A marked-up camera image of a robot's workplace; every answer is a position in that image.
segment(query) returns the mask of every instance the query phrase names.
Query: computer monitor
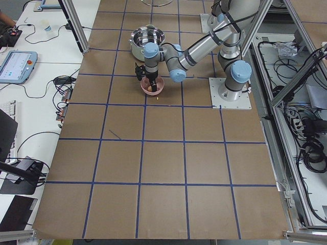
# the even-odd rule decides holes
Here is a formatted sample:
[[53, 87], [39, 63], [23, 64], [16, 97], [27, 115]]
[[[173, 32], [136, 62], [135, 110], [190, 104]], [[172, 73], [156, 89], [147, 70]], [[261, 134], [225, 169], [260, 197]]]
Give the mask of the computer monitor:
[[23, 161], [17, 161], [12, 165], [5, 163], [14, 141], [17, 127], [18, 123], [4, 111], [0, 110], [0, 173], [7, 173], [1, 186], [0, 194], [31, 195], [37, 187], [43, 163], [28, 158]]

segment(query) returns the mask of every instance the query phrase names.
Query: blue joint cap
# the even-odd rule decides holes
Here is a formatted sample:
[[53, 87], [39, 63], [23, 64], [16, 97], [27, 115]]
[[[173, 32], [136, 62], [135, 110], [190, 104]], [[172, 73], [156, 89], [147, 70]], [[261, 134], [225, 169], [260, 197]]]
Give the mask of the blue joint cap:
[[159, 47], [154, 42], [148, 42], [144, 46], [144, 57], [147, 59], [151, 59], [155, 57], [159, 53]]
[[174, 47], [177, 49], [177, 50], [180, 50], [181, 52], [178, 52], [178, 56], [181, 56], [183, 54], [182, 52], [182, 47], [179, 45], [179, 44], [174, 44]]
[[218, 17], [217, 17], [218, 23], [222, 22], [224, 20], [224, 18], [225, 18], [225, 15], [223, 13], [221, 13], [220, 15], [218, 15]]
[[181, 69], [172, 70], [169, 72], [169, 75], [175, 83], [180, 83], [186, 78], [186, 72]]
[[246, 83], [251, 77], [252, 68], [244, 60], [238, 60], [231, 66], [230, 73], [236, 82]]

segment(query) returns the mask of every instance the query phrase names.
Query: tiled table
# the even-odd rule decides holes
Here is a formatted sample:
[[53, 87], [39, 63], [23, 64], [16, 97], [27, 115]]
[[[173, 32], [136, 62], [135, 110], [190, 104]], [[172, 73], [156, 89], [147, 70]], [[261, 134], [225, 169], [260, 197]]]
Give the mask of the tiled table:
[[208, 1], [151, 8], [102, 0], [34, 228], [51, 238], [279, 239], [287, 230], [252, 110], [211, 108], [208, 54], [183, 83], [145, 96], [128, 39], [152, 23], [186, 48]]

